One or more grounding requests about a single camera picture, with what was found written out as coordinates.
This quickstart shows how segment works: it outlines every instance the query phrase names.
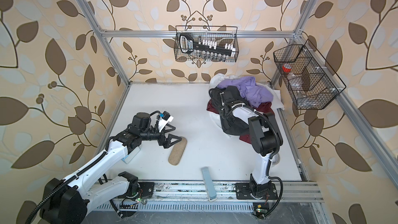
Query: white table surface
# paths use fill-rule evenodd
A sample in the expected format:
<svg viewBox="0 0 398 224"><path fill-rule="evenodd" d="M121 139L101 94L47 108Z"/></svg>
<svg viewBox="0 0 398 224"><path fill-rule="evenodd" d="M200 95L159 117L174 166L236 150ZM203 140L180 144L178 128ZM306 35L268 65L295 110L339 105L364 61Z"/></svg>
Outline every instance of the white table surface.
<svg viewBox="0 0 398 224"><path fill-rule="evenodd" d="M208 84L133 84L111 136L124 130L138 112L167 111L174 117L170 124L176 127L170 133L186 137L187 146L180 163L173 166L167 161L172 147L164 149L156 140L143 141L130 163L117 162L107 176L112 179L127 171L140 180L202 180L200 168L208 166L215 181L248 181L257 153L238 136L227 137L210 119L208 89ZM270 176L301 181L278 114L276 121L284 143L279 151L281 161L271 167Z"/></svg>

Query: wire basket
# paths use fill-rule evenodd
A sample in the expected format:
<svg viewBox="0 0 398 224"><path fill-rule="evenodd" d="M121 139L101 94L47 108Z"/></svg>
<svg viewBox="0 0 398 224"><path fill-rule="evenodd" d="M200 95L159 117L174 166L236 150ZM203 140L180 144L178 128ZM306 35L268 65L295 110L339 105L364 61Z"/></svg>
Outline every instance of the wire basket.
<svg viewBox="0 0 398 224"><path fill-rule="evenodd" d="M176 61L236 62L239 54L237 31L238 28L232 26L177 25Z"/></svg>
<svg viewBox="0 0 398 224"><path fill-rule="evenodd" d="M326 61L320 65L313 57L308 41L304 44L292 44L276 50L275 64L298 110L324 109L345 88L343 80ZM326 70L340 79L343 86L335 85L326 75Z"/></svg>

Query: purple cloth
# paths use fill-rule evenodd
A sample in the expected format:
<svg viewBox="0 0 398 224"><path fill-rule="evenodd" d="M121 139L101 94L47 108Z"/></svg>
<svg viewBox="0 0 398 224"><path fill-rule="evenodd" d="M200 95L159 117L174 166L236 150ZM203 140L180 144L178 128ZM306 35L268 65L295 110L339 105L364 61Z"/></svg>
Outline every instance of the purple cloth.
<svg viewBox="0 0 398 224"><path fill-rule="evenodd" d="M242 98L245 98L253 107L260 106L263 102L272 102L273 95L265 87L258 86L253 76L244 76L239 79L225 79L218 88L236 86Z"/></svg>

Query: black mounting plate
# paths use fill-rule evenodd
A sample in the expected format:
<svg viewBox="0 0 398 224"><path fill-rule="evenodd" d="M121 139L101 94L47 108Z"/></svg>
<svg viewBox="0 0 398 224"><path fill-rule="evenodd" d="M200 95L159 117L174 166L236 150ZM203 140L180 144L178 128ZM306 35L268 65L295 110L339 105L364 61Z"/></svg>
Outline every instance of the black mounting plate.
<svg viewBox="0 0 398 224"><path fill-rule="evenodd" d="M142 189L142 194L141 194L141 198L146 198L146 197L150 197L153 195L153 187L155 186L154 182L138 182L140 184L140 189ZM117 198L127 198L126 194L120 195Z"/></svg>
<svg viewBox="0 0 398 224"><path fill-rule="evenodd" d="M272 185L272 190L268 190L268 200L277 200L278 194L276 193L275 184ZM238 200L266 200L266 197L256 199L251 196L249 183L235 183L236 198Z"/></svg>

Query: black wire mesh basket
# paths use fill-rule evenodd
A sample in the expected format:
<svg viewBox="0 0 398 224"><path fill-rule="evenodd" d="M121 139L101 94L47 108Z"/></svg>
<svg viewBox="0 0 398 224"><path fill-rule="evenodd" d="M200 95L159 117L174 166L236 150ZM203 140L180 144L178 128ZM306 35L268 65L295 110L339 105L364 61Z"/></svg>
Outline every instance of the black wire mesh basket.
<svg viewBox="0 0 398 224"><path fill-rule="evenodd" d="M177 25L176 61L236 62L239 54L237 30L232 26Z"/></svg>
<svg viewBox="0 0 398 224"><path fill-rule="evenodd" d="M292 44L273 53L275 64L298 110L322 110L346 88L322 54L325 64L313 57L314 47L307 41L304 45ZM335 75L341 85L333 82L326 74L328 72Z"/></svg>

